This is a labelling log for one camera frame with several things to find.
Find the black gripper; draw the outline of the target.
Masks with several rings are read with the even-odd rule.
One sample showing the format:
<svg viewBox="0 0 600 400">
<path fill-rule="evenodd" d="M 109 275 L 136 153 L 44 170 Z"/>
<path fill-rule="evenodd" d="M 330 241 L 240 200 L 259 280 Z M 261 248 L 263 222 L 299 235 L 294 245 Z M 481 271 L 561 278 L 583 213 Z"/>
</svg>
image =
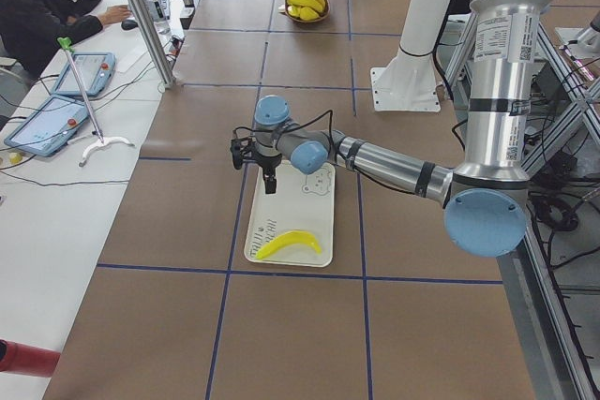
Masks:
<svg viewBox="0 0 600 400">
<path fill-rule="evenodd" d="M 276 169 L 282 161 L 281 153 L 265 147 L 255 137 L 238 138 L 236 135 L 231 139 L 230 152 L 232 164 L 236 170 L 241 170 L 245 163 L 256 163 L 262 169 L 265 193 L 275 194 L 277 192 Z"/>
</svg>

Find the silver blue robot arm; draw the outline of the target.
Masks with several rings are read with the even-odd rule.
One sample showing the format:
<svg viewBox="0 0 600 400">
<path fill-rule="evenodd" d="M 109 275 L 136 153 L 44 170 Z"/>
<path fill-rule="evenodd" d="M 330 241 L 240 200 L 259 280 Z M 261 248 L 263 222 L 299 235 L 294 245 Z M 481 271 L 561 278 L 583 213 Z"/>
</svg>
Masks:
<svg viewBox="0 0 600 400">
<path fill-rule="evenodd" d="M 376 111 L 413 118 L 440 110 L 432 59 L 451 0 L 411 0 L 397 55 L 371 71 Z M 262 168 L 268 193 L 283 160 L 305 174 L 325 163 L 358 172 L 398 192 L 438 202 L 451 241 L 499 257 L 523 240 L 529 175 L 521 166 L 541 15 L 552 0 L 470 0 L 474 42 L 463 161 L 452 169 L 334 129 L 296 123 L 280 96 L 260 99 L 245 138 L 233 138 L 232 162 Z"/>
</svg>

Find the person's hand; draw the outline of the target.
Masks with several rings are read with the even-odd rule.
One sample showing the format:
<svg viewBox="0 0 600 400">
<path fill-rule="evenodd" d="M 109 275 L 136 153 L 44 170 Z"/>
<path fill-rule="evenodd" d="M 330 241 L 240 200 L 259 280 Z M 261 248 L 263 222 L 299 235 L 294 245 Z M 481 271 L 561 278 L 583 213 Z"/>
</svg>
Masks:
<svg viewBox="0 0 600 400">
<path fill-rule="evenodd" d="M 127 5 L 116 5 L 108 7 L 104 12 L 97 15 L 103 26 L 122 22 L 131 16 Z"/>
</svg>

